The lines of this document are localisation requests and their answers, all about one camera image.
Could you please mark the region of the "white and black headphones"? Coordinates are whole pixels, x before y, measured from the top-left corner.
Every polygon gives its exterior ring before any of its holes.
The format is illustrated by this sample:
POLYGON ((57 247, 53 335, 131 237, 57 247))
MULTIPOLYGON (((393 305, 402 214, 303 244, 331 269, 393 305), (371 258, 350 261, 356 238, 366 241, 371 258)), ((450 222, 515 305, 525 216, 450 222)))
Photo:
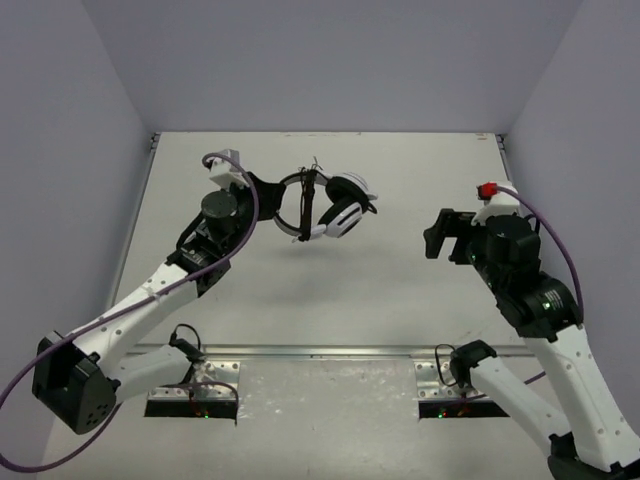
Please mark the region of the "white and black headphones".
POLYGON ((299 172, 284 177, 281 181, 287 188, 300 183, 301 215, 298 226, 287 223, 278 212, 274 223, 278 228, 293 237, 295 241, 308 242, 323 236, 341 238, 348 234, 370 212, 377 214, 373 204, 379 196, 374 193, 368 182, 353 172, 342 172, 335 175, 323 173, 316 168, 303 168, 299 172), (315 186, 324 188, 331 206, 313 223, 313 198, 315 186))

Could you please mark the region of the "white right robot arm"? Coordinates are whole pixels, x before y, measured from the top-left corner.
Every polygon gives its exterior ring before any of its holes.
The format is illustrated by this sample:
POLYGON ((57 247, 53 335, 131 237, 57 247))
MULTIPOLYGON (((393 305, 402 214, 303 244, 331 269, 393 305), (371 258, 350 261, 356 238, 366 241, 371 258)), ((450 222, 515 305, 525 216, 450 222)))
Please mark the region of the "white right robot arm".
POLYGON ((560 280, 541 269, 538 232, 517 214, 489 217, 440 211, 423 233, 425 255, 472 266, 496 306, 536 357, 559 401, 553 408, 519 380, 494 348, 476 340, 455 348, 449 365, 460 388, 487 395, 546 455, 555 479, 636 479, 639 436, 621 413, 589 346, 583 316, 560 280))

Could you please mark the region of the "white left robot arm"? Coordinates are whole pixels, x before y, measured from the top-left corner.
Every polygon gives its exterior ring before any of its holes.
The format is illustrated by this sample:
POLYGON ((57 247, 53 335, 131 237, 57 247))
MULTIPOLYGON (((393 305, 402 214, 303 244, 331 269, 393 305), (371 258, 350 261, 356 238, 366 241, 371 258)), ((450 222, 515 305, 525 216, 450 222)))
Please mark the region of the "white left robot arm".
POLYGON ((270 220, 285 186, 252 175, 205 195, 200 211, 176 247, 137 289, 107 312, 72 331, 52 332, 37 351, 53 352, 34 369, 32 393, 77 434, 95 429, 115 407, 156 387, 181 384, 203 363, 200 347, 172 334, 167 344, 140 357, 129 350, 175 311, 205 295, 230 269, 230 256, 258 221, 270 220))

